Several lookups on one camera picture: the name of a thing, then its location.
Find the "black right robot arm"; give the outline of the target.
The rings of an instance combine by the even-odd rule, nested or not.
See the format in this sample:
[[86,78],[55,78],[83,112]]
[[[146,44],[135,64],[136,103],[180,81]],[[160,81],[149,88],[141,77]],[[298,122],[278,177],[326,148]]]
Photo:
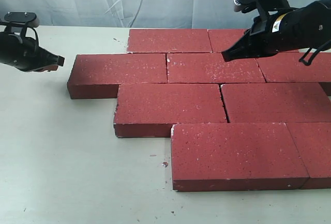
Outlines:
[[226,62],[271,57],[280,52],[315,49],[311,56],[330,49],[330,0],[318,0],[302,8],[257,3],[259,16],[230,48],[221,52]]

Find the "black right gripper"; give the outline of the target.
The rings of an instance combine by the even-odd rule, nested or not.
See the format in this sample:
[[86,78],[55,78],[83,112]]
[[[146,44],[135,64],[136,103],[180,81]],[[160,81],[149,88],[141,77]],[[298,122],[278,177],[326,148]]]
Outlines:
[[267,18],[253,19],[248,38],[242,37],[221,52],[225,62],[270,57],[305,48],[330,49],[330,0],[317,0],[296,9],[279,10]]

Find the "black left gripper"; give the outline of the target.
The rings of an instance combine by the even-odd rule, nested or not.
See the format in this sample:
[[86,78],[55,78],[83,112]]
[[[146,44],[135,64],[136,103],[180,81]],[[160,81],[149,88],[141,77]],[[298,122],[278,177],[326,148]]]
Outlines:
[[1,64],[22,72],[51,71],[63,67],[65,58],[38,47],[32,38],[21,39],[18,35],[1,32]]

